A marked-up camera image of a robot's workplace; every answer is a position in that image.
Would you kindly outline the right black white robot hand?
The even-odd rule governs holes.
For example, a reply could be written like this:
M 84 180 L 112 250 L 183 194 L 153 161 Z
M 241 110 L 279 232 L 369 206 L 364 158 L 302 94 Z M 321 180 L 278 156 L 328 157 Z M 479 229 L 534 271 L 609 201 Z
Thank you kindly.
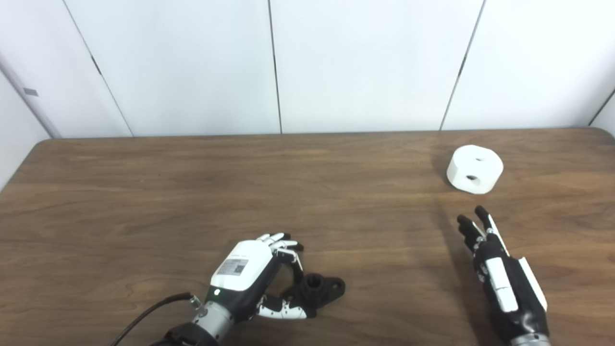
M 483 226 L 459 215 L 458 230 L 472 254 L 496 335 L 506 346 L 550 346 L 547 300 L 527 259 L 510 255 L 483 206 L 475 208 L 475 215 Z

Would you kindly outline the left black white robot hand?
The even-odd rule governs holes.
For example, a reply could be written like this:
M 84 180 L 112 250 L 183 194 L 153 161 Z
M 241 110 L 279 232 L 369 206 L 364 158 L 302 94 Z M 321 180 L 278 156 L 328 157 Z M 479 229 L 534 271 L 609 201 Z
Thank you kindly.
M 303 245 L 284 233 L 240 241 L 213 274 L 206 301 L 226 309 L 235 324 L 255 316 L 315 318 L 315 309 L 266 293 L 283 265 L 293 271 L 294 284 L 301 283 L 304 271 L 299 252 L 303 249 Z

